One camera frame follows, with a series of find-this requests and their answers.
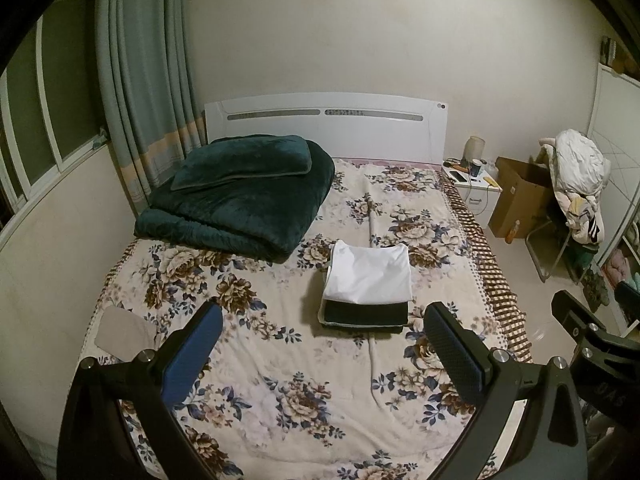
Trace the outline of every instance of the curtain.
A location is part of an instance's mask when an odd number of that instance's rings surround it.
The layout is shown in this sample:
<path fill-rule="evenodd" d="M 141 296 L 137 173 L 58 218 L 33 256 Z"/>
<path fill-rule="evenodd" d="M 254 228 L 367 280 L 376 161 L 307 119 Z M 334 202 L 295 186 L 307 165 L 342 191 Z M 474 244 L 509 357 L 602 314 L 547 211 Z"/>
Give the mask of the curtain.
<path fill-rule="evenodd" d="M 111 141 L 140 213 L 206 142 L 186 55 L 184 0 L 96 0 L 96 55 Z"/>

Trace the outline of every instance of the orange bottle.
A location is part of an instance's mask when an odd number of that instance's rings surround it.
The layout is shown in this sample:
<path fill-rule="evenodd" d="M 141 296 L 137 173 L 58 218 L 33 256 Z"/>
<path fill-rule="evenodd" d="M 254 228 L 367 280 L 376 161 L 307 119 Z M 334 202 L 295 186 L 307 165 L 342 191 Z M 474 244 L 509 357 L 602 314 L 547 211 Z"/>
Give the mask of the orange bottle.
<path fill-rule="evenodd" d="M 508 244 L 513 242 L 513 239 L 516 237 L 516 234 L 517 234 L 519 228 L 520 228 L 520 220 L 516 220 L 515 224 L 513 224 L 513 227 L 510 229 L 510 231 L 504 237 L 504 241 L 507 242 Z"/>

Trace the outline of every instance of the folded dark green towel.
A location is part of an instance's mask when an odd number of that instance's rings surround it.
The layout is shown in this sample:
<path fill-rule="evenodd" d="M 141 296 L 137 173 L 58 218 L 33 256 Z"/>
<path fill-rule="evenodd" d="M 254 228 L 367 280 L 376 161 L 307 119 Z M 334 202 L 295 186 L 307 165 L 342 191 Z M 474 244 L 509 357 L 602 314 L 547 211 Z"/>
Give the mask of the folded dark green towel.
<path fill-rule="evenodd" d="M 408 302 L 388 304 L 354 304 L 343 301 L 326 300 L 324 322 L 337 323 L 346 328 L 389 328 L 408 323 Z"/>

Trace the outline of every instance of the folded white towel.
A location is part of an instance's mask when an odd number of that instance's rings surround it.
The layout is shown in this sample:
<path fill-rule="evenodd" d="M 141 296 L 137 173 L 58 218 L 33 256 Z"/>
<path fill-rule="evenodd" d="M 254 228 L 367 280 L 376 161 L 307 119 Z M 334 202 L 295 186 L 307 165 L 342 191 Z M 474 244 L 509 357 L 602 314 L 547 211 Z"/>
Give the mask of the folded white towel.
<path fill-rule="evenodd" d="M 411 301 L 407 246 L 352 247 L 338 240 L 332 251 L 322 298 L 356 304 Z"/>

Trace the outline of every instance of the phone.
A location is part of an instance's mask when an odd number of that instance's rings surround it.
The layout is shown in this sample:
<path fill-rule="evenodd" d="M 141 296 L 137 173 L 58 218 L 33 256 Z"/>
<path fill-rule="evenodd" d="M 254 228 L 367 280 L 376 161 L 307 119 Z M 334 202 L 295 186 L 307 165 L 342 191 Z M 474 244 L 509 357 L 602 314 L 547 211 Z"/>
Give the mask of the phone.
<path fill-rule="evenodd" d="M 458 182 L 466 182 L 466 178 L 460 175 L 457 171 L 451 171 L 450 173 Z"/>

